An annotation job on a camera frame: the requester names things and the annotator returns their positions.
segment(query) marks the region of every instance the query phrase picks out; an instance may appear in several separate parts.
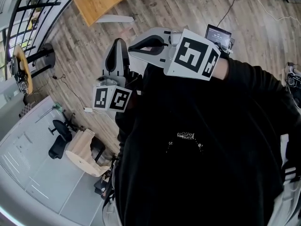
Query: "person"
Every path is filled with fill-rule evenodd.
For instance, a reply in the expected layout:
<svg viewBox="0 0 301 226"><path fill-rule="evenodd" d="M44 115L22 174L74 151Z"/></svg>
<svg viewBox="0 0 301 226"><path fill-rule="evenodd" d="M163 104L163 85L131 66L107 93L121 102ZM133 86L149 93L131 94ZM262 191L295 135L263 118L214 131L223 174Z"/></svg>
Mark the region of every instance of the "person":
<svg viewBox="0 0 301 226"><path fill-rule="evenodd" d="M301 116L259 66L224 56L213 77L147 65L143 95L116 114L115 225L267 225L283 190L281 135L289 134L286 157L301 166Z"/></svg>

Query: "sleeve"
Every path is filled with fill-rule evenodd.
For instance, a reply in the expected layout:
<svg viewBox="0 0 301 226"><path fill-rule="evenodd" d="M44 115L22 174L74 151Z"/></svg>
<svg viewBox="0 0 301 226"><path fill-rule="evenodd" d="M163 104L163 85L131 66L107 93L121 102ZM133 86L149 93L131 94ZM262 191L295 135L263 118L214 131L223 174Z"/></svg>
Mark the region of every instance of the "sleeve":
<svg viewBox="0 0 301 226"><path fill-rule="evenodd" d="M286 157L301 169L301 115L292 95L281 82L259 66L233 59L229 59L229 74L225 81L255 98L279 136L289 135Z"/></svg>
<svg viewBox="0 0 301 226"><path fill-rule="evenodd" d="M115 116L115 122L119 127L119 134L117 136L120 142L120 152L118 154L118 160L122 159L124 145L129 134L131 134L135 122L136 108L126 110L124 113L117 112Z"/></svg>

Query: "black chair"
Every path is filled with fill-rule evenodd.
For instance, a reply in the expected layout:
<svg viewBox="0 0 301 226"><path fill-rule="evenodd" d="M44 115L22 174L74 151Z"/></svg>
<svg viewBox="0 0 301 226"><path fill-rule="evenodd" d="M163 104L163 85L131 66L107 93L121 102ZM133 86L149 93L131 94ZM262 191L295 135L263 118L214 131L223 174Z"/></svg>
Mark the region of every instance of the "black chair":
<svg viewBox="0 0 301 226"><path fill-rule="evenodd" d="M54 125L54 129L51 130L50 128L49 131L52 135L54 135L54 131L57 130L57 132L59 133L59 136L56 138L54 144L52 145L52 147L50 148L50 150L48 151L48 155L52 158L52 159L61 159L63 157L63 153L65 151L65 147L67 145L67 143L72 141L72 134L71 131L69 130L68 127L70 127L73 131L77 131L76 128L77 126L75 126L74 124L72 124L71 120L74 116L74 113L71 116L71 119L68 120L64 114L65 111L63 111L63 115L66 119L66 122L61 122L59 120L53 120L53 125Z"/></svg>

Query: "black shirt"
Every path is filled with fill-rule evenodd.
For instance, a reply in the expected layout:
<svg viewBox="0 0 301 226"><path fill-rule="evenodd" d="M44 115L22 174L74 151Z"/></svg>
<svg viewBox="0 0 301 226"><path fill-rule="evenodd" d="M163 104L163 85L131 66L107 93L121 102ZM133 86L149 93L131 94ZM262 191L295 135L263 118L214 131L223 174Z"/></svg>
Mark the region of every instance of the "black shirt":
<svg viewBox="0 0 301 226"><path fill-rule="evenodd" d="M224 81L147 67L138 106L116 115L123 226L267 225L283 185L280 136L289 134L286 156L298 166L301 118L270 73L229 64Z"/></svg>

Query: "small screen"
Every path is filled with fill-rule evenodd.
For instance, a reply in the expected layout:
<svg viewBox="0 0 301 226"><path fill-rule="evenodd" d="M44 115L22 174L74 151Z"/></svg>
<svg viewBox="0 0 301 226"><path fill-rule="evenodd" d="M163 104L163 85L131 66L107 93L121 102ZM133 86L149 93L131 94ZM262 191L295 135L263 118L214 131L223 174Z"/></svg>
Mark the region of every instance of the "small screen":
<svg viewBox="0 0 301 226"><path fill-rule="evenodd" d="M209 28L208 33L206 35L206 39L210 40L213 43L221 43L222 47L228 48L231 35L223 33L221 31L217 31L213 28Z"/></svg>

